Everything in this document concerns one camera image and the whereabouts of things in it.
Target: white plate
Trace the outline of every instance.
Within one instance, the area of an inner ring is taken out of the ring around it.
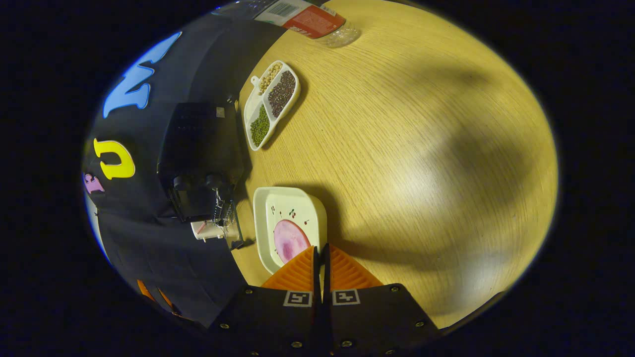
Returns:
[[[253,195],[256,245],[262,265],[274,274],[284,265],[276,252],[274,228],[283,219],[295,223],[309,244],[321,252],[326,244],[326,210],[320,200],[294,187],[259,187]]]
[[[268,73],[269,69],[276,63],[282,64],[282,68],[276,74],[276,77],[272,79],[271,83],[269,84],[267,89],[264,91],[264,93],[262,93],[262,95],[258,95],[258,91],[260,91],[260,87],[259,87],[260,78],[264,77]],[[295,88],[293,90],[293,94],[291,95],[291,98],[289,98],[289,101],[286,103],[283,110],[280,112],[280,115],[278,115],[278,117],[275,118],[273,116],[271,105],[269,104],[269,100],[267,97],[269,96],[269,92],[271,92],[271,90],[273,90],[276,84],[280,82],[280,77],[282,75],[282,72],[284,71],[289,71],[291,72],[291,75],[293,75],[293,78],[295,79]],[[298,100],[298,97],[300,95],[300,81],[298,80],[298,76],[295,74],[293,69],[291,69],[291,67],[289,67],[286,63],[280,60],[277,60],[271,63],[260,78],[258,78],[257,76],[251,77],[253,90],[251,91],[251,94],[249,95],[249,98],[247,99],[247,103],[245,103],[244,105],[244,111],[243,111],[244,129],[245,129],[245,132],[247,133],[247,140],[249,140],[249,147],[251,147],[251,149],[254,151],[260,150],[260,148],[263,145],[265,145],[267,140],[271,137],[271,134],[273,134],[278,121],[280,121],[280,119],[282,119],[285,115],[287,115],[287,113],[289,113],[289,111],[291,110],[291,107],[293,107],[293,104],[295,104],[295,102]],[[253,123],[256,119],[258,119],[258,114],[260,113],[261,105],[265,105],[265,110],[267,111],[267,117],[269,119],[269,131],[265,135],[265,138],[262,139],[262,142],[260,143],[260,145],[256,146],[254,145],[253,139],[251,138],[251,123]]]

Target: white small container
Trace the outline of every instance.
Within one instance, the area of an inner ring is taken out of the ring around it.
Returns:
[[[214,239],[214,238],[225,238],[225,233],[221,227],[217,227],[212,223],[207,224],[200,233],[196,233],[199,228],[203,225],[203,221],[200,222],[192,222],[190,226],[192,226],[192,233],[194,233],[194,237],[198,240],[202,240],[205,242],[206,239]]]
[[[284,263],[276,251],[274,228],[290,220],[301,228],[309,244],[321,252],[326,244],[326,210],[320,200],[295,187],[259,187],[253,195],[256,245],[262,265],[271,274]]]
[[[261,78],[266,76],[269,69],[276,63],[282,64],[282,68],[276,74],[276,77],[272,79],[271,83],[269,84],[267,89],[264,91],[264,93],[262,93],[262,95],[258,95],[260,91],[259,84],[260,84]],[[285,71],[291,72],[291,75],[295,79],[295,88],[293,89],[293,94],[291,95],[291,98],[289,98],[289,101],[286,103],[283,110],[280,112],[280,114],[276,118],[273,116],[271,104],[269,103],[268,96],[271,90],[273,90],[273,88],[276,86],[276,84],[280,82],[280,77],[282,73]],[[277,60],[269,65],[269,67],[265,70],[265,72],[262,74],[260,78],[258,78],[257,76],[251,77],[251,83],[253,84],[253,90],[251,91],[251,94],[249,95],[249,98],[247,99],[247,103],[245,103],[244,105],[244,111],[243,111],[244,129],[247,134],[247,140],[249,141],[249,147],[251,147],[251,149],[254,151],[258,151],[271,137],[271,134],[273,134],[278,121],[280,121],[280,119],[282,119],[285,115],[287,115],[287,113],[289,113],[291,107],[293,107],[293,104],[295,104],[295,102],[298,100],[298,97],[300,96],[300,81],[298,80],[298,76],[291,69],[291,67],[289,67],[286,63],[280,60]],[[256,119],[258,119],[261,105],[265,105],[267,118],[269,119],[269,131],[265,135],[265,138],[262,139],[262,142],[260,143],[260,145],[256,146],[254,145],[253,139],[251,138],[251,124]]]

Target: pink food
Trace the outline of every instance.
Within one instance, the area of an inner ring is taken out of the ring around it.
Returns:
[[[284,264],[311,246],[302,229],[288,219],[283,219],[276,224],[274,244]]]

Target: black device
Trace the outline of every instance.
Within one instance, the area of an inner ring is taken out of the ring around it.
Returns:
[[[195,332],[231,356],[409,356],[444,335],[399,283],[337,290],[355,298],[335,301],[328,244],[322,255],[323,299],[313,247],[312,293],[245,285],[207,329]],[[291,293],[306,298],[289,304]]]
[[[223,225],[244,172],[234,102],[179,103],[166,129],[157,175],[182,222]]]

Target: red label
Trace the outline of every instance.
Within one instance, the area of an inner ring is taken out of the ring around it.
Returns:
[[[311,5],[287,21],[283,27],[316,39],[339,29],[345,21],[346,19],[339,14],[333,16],[321,8]]]

